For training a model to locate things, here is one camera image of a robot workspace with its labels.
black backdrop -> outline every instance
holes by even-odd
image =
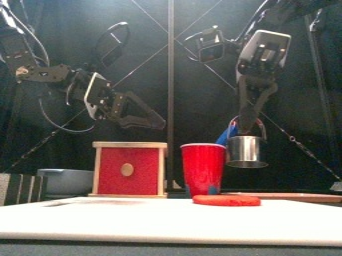
[[[179,146],[189,142],[215,142],[236,116],[235,57],[203,65],[187,57],[183,40],[217,25],[227,39],[235,38],[257,6],[255,0],[176,0],[169,12],[167,0],[25,0],[29,23],[45,46],[50,65],[64,63],[80,68],[92,60],[92,47],[105,29],[117,22],[129,24],[130,39],[120,59],[101,71],[117,91],[132,90],[150,108],[168,118],[168,58],[173,58],[173,152],[172,176],[183,185]],[[20,5],[10,2],[18,17]],[[340,170],[340,5],[324,10],[317,33],[325,86],[319,88],[312,63],[304,18],[285,24],[279,32],[292,36],[279,90],[271,96],[260,119],[267,131],[267,161],[263,169],[225,167],[223,187],[228,189],[293,190],[328,189],[332,175],[297,149],[287,134],[312,151],[316,158],[342,175]],[[168,56],[168,15],[173,13],[173,55]],[[56,128],[44,120],[37,96],[45,85],[14,84],[1,64],[0,145],[1,170],[34,174],[38,168],[93,169],[93,141],[167,142],[163,131],[121,129],[109,121],[96,121],[92,133],[56,132],[28,158],[10,168],[50,135]],[[60,95],[44,98],[53,120],[62,124],[81,110],[69,108]],[[69,128],[84,129],[92,120],[82,114]]]

blue object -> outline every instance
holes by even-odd
[[[237,126],[236,125],[231,125],[224,131],[223,133],[220,134],[217,140],[216,140],[216,144],[220,144],[221,146],[227,146],[227,138],[228,138],[228,135],[229,137],[233,137],[236,136],[237,134]]]

red flat object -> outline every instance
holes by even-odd
[[[213,206],[259,206],[261,204],[256,196],[241,195],[195,195],[192,201],[195,204]]]

